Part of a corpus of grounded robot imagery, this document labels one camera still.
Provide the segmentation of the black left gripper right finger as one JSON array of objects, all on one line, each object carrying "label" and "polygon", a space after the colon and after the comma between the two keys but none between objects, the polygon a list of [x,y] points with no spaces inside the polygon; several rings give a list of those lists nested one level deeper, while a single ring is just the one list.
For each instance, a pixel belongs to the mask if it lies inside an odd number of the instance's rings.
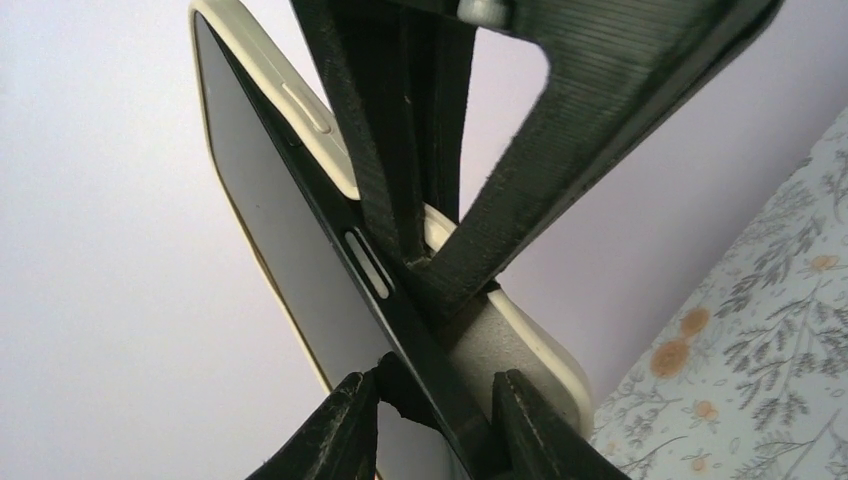
[{"label": "black left gripper right finger", "polygon": [[505,441],[514,479],[628,480],[519,370],[494,375],[492,421]]}]

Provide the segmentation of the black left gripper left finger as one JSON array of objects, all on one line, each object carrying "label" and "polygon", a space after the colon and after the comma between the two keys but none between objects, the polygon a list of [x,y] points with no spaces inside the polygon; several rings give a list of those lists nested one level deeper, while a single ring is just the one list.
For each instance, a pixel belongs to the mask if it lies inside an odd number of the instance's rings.
[{"label": "black left gripper left finger", "polygon": [[372,372],[347,375],[248,479],[374,479],[378,404]]}]

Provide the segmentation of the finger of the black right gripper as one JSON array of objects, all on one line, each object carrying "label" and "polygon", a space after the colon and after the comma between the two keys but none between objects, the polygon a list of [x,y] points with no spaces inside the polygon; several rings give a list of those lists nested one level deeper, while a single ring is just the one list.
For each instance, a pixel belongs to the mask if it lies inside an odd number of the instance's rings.
[{"label": "finger of the black right gripper", "polygon": [[521,1],[546,85],[465,217],[418,272],[444,325],[771,23],[777,1]]},{"label": "finger of the black right gripper", "polygon": [[366,227],[395,262],[427,258],[424,208],[458,214],[474,28],[454,1],[297,1],[354,167]]}]

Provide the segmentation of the cream phone case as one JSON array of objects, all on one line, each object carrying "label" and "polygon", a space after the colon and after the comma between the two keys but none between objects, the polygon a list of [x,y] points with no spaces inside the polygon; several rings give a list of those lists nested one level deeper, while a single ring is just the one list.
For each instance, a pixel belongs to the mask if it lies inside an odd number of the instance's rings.
[{"label": "cream phone case", "polygon": [[[245,66],[271,109],[304,141],[334,193],[359,200],[353,166],[333,114],[240,1],[193,1],[199,14]],[[593,429],[593,404],[585,372],[499,287],[478,294],[461,310],[460,325],[442,344],[476,403],[489,413],[496,372],[522,370],[554,410],[583,437]]]}]

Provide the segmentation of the black smartphone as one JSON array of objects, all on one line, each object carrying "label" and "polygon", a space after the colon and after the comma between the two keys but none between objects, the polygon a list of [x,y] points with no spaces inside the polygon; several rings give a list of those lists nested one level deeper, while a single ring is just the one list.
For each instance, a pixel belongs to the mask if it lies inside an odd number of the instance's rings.
[{"label": "black smartphone", "polygon": [[505,479],[502,440],[289,121],[190,14],[210,156],[327,396],[353,372],[379,394],[374,479]]}]

